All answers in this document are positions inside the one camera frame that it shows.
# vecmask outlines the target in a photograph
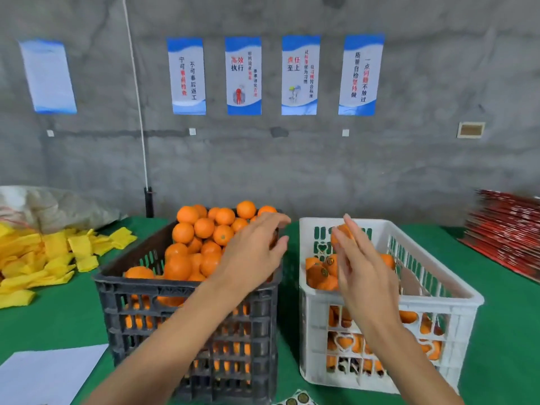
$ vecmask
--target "pile of yellow packaging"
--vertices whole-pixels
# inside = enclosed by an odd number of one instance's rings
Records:
[[[125,227],[110,236],[69,228],[42,235],[0,222],[0,308],[27,306],[36,295],[29,288],[65,284],[75,268],[89,272],[99,265],[96,255],[124,249],[136,239]]]

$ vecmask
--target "white cable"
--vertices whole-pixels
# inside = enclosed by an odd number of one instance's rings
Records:
[[[140,109],[139,82],[137,82],[137,69],[135,68],[135,55],[133,54],[133,43],[131,41],[130,19],[127,16],[127,3],[126,0],[122,0],[122,2],[124,3],[124,14],[126,16],[127,38],[130,42],[131,65],[133,66],[133,80],[135,81],[135,94],[137,95],[137,109],[139,109],[140,139],[143,144],[144,182],[148,189],[148,169],[146,167],[146,148],[144,144],[143,112]]]

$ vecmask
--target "black plastic crate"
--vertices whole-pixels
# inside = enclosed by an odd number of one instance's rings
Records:
[[[187,298],[199,285],[191,281],[123,277],[133,266],[147,266],[156,274],[163,274],[165,250],[172,244],[176,224],[174,221],[141,244],[126,249],[93,276],[115,367],[177,309],[161,304],[159,296]],[[271,403],[278,375],[276,319],[281,277],[280,267],[271,282],[251,292],[227,316],[180,381],[173,400]]]

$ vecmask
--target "hand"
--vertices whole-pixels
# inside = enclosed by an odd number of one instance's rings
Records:
[[[236,233],[228,243],[219,266],[209,279],[219,279],[239,297],[260,286],[278,268],[287,251],[288,236],[283,236],[272,250],[274,231],[291,223],[281,213],[263,213],[257,220]]]
[[[338,281],[351,316],[377,354],[382,335],[401,327],[399,281],[375,250],[366,233],[346,214],[343,219],[353,238],[334,227]]]

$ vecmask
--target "green table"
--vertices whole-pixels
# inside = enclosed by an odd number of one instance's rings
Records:
[[[123,225],[143,239],[167,223],[163,219],[131,217]],[[449,232],[437,226],[407,225],[405,232],[475,287],[485,305],[477,315],[460,391],[467,404],[529,404],[540,397],[536,382],[540,350],[540,288],[482,255],[458,243]],[[286,229],[291,237],[285,257],[285,275],[294,276],[298,262],[298,223]],[[105,256],[104,263],[120,251]],[[398,395],[308,384],[298,371],[298,292],[283,282],[280,286],[279,376],[276,401],[296,389],[306,389],[321,405],[398,404]],[[281,309],[286,303],[287,310]],[[45,287],[28,307],[0,310],[0,363],[12,353],[81,347],[107,343],[102,309],[90,273],[77,274],[67,285]],[[80,403],[113,370],[112,358],[105,353],[77,395]]]

